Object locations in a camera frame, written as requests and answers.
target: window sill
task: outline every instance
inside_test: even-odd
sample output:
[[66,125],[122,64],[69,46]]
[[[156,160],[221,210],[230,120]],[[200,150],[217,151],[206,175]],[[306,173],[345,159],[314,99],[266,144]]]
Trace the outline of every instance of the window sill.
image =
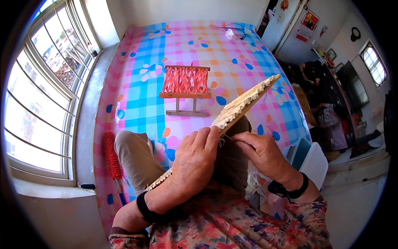
[[24,196],[38,197],[38,198],[77,198],[95,195],[94,190],[87,190],[75,187],[65,186],[50,186],[33,182],[27,182],[17,178],[13,178],[15,191]]

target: pink and blue bedspread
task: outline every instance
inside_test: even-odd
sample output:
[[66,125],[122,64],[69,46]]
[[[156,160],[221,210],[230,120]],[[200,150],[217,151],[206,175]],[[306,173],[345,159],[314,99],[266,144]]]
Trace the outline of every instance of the pink and blue bedspread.
[[[230,41],[221,21],[190,21],[130,27],[114,56],[96,116],[94,135],[94,175],[98,208],[105,232],[109,235],[116,211],[121,207],[115,182],[111,180],[103,155],[106,131],[146,132],[154,145],[154,156],[168,169],[183,137],[210,126],[223,106],[271,75],[282,77],[246,114],[253,132],[273,135],[279,148],[300,137],[310,140],[308,127],[296,95],[274,56],[252,30],[243,40]],[[208,87],[211,99],[199,99],[197,110],[207,117],[168,116],[176,109],[175,99],[159,98],[165,65],[210,67]],[[192,110],[192,99],[180,99],[180,110]],[[135,199],[126,181],[126,202]],[[271,214],[283,217],[286,200],[273,199]]]

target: wooden stand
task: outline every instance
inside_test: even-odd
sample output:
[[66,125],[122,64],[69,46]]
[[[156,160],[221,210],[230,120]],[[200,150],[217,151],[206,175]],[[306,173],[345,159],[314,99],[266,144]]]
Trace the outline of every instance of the wooden stand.
[[206,112],[197,112],[196,111],[196,98],[193,99],[193,110],[192,111],[180,111],[179,110],[179,98],[176,98],[176,110],[167,110],[166,115],[181,115],[181,116],[197,116],[197,117],[206,117]]

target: window frame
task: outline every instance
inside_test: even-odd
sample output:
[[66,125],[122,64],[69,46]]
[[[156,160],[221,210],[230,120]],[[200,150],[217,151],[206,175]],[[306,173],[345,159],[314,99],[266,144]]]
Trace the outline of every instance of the window frame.
[[[382,82],[380,82],[380,83],[377,83],[377,82],[375,81],[375,79],[373,78],[372,72],[370,71],[370,69],[368,68],[368,66],[367,66],[367,64],[366,64],[366,62],[365,62],[365,59],[364,59],[363,54],[364,54],[364,52],[365,52],[365,49],[368,48],[368,47],[371,47],[371,48],[373,49],[373,51],[376,53],[377,59],[380,61],[381,65],[383,66],[384,73],[385,73],[385,77],[384,77],[384,80],[383,80]],[[368,70],[369,74],[371,75],[371,78],[372,78],[373,82],[375,83],[376,88],[379,88],[379,87],[387,80],[387,78],[388,78],[388,72],[387,72],[387,68],[386,68],[386,66],[385,66],[385,64],[384,64],[383,59],[381,58],[381,56],[380,56],[379,52],[377,51],[375,45],[373,44],[373,42],[372,42],[370,39],[368,39],[368,40],[365,42],[365,44],[363,45],[363,47],[362,47],[361,50],[359,51],[359,56],[360,56],[362,62],[365,64],[365,67],[366,67],[366,69]]]
[[[77,57],[79,58],[80,67],[74,73],[74,80],[72,82],[71,89],[69,89],[66,85],[64,85],[61,80],[56,77],[55,73],[50,69],[50,67],[46,64],[40,53],[37,51],[35,45],[33,44],[31,38],[33,35],[53,16],[58,16],[58,11],[62,8],[66,9],[68,14],[70,23],[75,31],[75,34],[78,36],[77,38],[82,43],[83,47],[87,54],[82,59],[79,54]],[[76,134],[76,127],[78,116],[80,113],[80,107],[82,103],[82,98],[84,96],[87,83],[90,79],[90,75],[94,69],[94,65],[97,61],[98,55],[94,58],[88,48],[86,47],[86,43],[90,42],[86,31],[82,29],[82,24],[80,23],[80,18],[77,15],[77,10],[75,9],[75,5],[73,0],[57,0],[53,2],[50,6],[48,6],[45,10],[43,10],[39,15],[37,15],[31,23],[27,35],[23,38],[22,46],[18,51],[18,56],[20,53],[25,53],[30,61],[34,70],[40,74],[56,91],[58,91],[62,96],[64,96],[67,100],[69,100],[69,104],[66,108],[62,108],[65,111],[64,122],[62,130],[69,135],[63,134],[61,137],[60,143],[60,154],[63,157],[60,159],[60,166],[61,172],[55,172],[43,168],[39,168],[23,161],[20,161],[10,155],[7,154],[9,165],[14,177],[41,183],[41,184],[48,184],[48,185],[58,185],[58,186],[75,186],[76,185],[76,177],[75,177],[75,168],[76,165],[76,158],[75,158],[75,148],[76,148],[76,140],[74,139],[74,134]],[[64,29],[64,25],[62,24],[61,20],[59,19],[61,27],[65,35],[67,36],[67,40],[72,44],[72,41],[69,38],[69,35],[66,33]],[[49,35],[49,39],[53,44],[54,41]],[[30,78],[28,74],[26,74],[22,65],[17,62],[20,66],[20,69],[25,73],[27,80],[32,82],[36,88],[39,88],[36,83]],[[86,79],[83,79],[85,73],[88,73]],[[83,87],[81,95],[77,96],[79,88]],[[47,96],[50,101],[56,103],[55,100]]]

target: red decoration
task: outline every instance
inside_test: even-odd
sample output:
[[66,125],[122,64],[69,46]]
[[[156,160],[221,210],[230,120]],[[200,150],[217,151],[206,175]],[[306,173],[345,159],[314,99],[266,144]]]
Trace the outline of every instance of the red decoration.
[[287,8],[289,8],[289,1],[288,1],[288,0],[283,0],[283,1],[281,2],[281,9],[282,9],[283,11],[285,11],[285,10],[287,10]]

